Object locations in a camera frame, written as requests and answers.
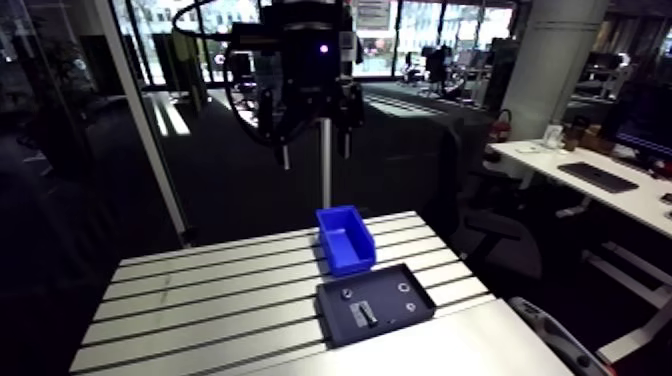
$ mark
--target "desk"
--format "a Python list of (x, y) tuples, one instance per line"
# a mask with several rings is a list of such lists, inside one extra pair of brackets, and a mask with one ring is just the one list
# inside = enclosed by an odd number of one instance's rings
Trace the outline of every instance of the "desk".
[[(493, 150), (530, 167), (530, 174), (536, 171), (560, 181), (582, 192), (586, 197), (600, 201), (672, 238), (672, 220), (664, 216), (672, 208), (660, 201), (660, 197), (663, 194), (672, 192), (672, 183), (669, 181), (655, 180), (645, 173), (617, 163), (609, 157), (581, 148), (577, 148), (571, 153), (564, 153), (558, 150), (545, 149), (539, 146), (538, 141), (507, 142), (492, 144), (490, 146)], [(539, 153), (520, 153), (517, 151), (530, 146), (536, 146), (541, 151)], [(559, 165), (577, 162), (591, 164), (630, 180), (638, 184), (639, 188), (628, 192), (612, 194), (558, 169)], [(613, 243), (607, 244), (607, 248), (647, 272), (652, 277), (660, 280), (668, 287), (672, 285), (671, 276), (642, 260), (637, 255)], [(651, 291), (606, 261), (590, 253), (586, 254), (589, 256), (589, 262), (659, 309), (658, 313), (646, 325), (598, 350), (598, 355), (603, 360), (613, 363), (648, 343), (672, 319), (672, 294), (670, 294), (667, 288), (659, 289), (660, 291)]]
[[(433, 320), (327, 351), (314, 297), (316, 285), (330, 277), (316, 229), (300, 230), (122, 261), (71, 372), (239, 375), (305, 357), (331, 367), (334, 359), (355, 361), (375, 352), (372, 347), (417, 354), (422, 343), (427, 354), (446, 346), (435, 362), (450, 367), (453, 359), (473, 370), (460, 374), (570, 375), (415, 213), (365, 223), (378, 250), (375, 268), (405, 262), (438, 306)], [(387, 366), (386, 353), (377, 359)], [(370, 366), (357, 362), (344, 373), (363, 375)]]

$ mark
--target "computer monitor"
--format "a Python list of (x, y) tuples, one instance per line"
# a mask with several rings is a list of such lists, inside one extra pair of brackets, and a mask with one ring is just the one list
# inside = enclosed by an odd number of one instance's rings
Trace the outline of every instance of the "computer monitor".
[(603, 124), (613, 141), (672, 160), (672, 87), (627, 83)]

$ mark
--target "cup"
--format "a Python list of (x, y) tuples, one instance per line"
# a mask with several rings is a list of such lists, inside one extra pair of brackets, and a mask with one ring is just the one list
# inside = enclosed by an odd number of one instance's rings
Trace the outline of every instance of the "cup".
[(562, 125), (549, 125), (544, 132), (544, 138), (541, 141), (542, 145), (549, 149), (558, 149), (562, 146)]

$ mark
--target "office chair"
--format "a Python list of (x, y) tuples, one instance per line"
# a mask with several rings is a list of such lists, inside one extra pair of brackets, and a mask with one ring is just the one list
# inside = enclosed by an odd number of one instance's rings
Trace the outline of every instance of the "office chair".
[(247, 53), (237, 53), (231, 55), (231, 74), (233, 75), (233, 88), (242, 94), (242, 98), (234, 103), (236, 106), (243, 105), (247, 110), (249, 103), (254, 102), (257, 84), (252, 76), (252, 63)]
[[(487, 124), (467, 126), (462, 118), (446, 128), (439, 145), (436, 193), (421, 216), (470, 267), (478, 269), (492, 254), (498, 264), (540, 278), (541, 258), (530, 231), (483, 204), (489, 190), (482, 187), (514, 190), (520, 183), (483, 167), (488, 129)], [(479, 189), (469, 187), (473, 181)]]
[(413, 64), (413, 53), (407, 52), (405, 65), (401, 69), (402, 78), (399, 81), (402, 85), (418, 86), (420, 81), (420, 70)]
[(421, 96), (426, 94), (428, 98), (432, 94), (438, 94), (441, 96), (441, 88), (446, 79), (446, 70), (443, 66), (443, 60), (429, 57), (427, 58), (427, 65), (425, 69), (427, 72), (429, 72), (429, 77), (427, 79), (429, 82), (429, 87), (418, 91), (418, 95)]

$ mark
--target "pillar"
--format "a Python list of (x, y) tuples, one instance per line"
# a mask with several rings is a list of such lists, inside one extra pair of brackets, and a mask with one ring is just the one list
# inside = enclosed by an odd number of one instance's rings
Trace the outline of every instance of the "pillar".
[(562, 116), (593, 46), (609, 0), (534, 0), (502, 108), (510, 140), (541, 138)]

